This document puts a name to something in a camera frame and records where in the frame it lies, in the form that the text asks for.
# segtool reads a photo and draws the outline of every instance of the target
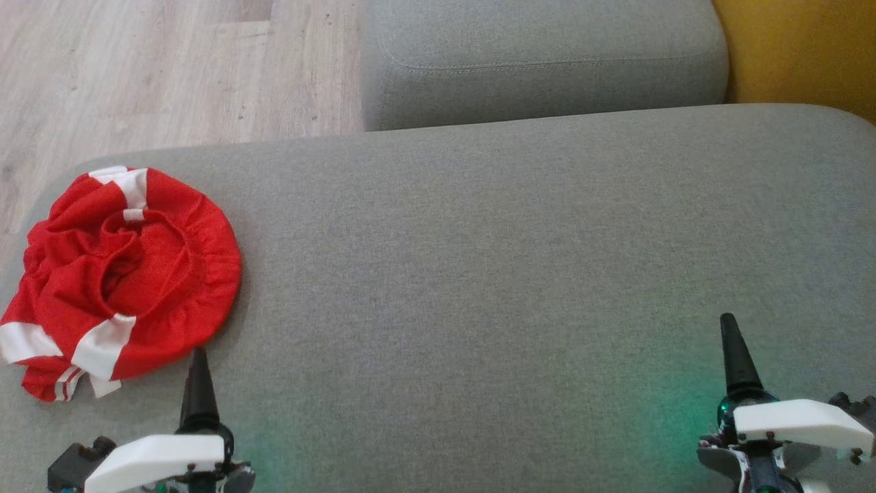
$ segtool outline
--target mustard yellow upholstery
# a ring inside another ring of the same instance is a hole
[[[876,1],[713,0],[730,103],[811,103],[876,124]]]

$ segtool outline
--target gray sofa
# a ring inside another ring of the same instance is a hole
[[[725,105],[75,173],[159,168],[234,225],[244,285],[208,350],[257,491],[677,493],[730,487],[696,461],[724,391],[723,311],[780,397],[873,392],[874,162],[876,128],[847,113]],[[0,372],[5,490],[40,491],[73,441],[173,430],[184,367],[55,405]],[[809,472],[839,492],[874,473],[831,454]]]

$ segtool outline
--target wooden floor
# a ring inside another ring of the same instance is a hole
[[[0,241],[89,158],[360,132],[356,1],[0,0]]]

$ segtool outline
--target gray ottoman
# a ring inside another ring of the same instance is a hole
[[[208,351],[257,491],[703,493],[730,490],[696,460],[720,313],[779,397],[876,391],[874,162],[876,129],[847,113],[728,105],[77,171],[160,168],[234,225],[244,283]],[[0,490],[36,493],[72,441],[172,431],[185,364],[67,404],[20,376],[0,371]],[[876,468],[825,453],[809,473],[851,493]]]
[[[724,99],[709,0],[362,0],[365,128]]]

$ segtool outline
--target red and white clothing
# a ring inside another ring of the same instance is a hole
[[[178,360],[219,329],[240,285],[223,212],[152,168],[79,176],[27,239],[0,350],[42,401],[69,400],[85,373],[100,397]]]

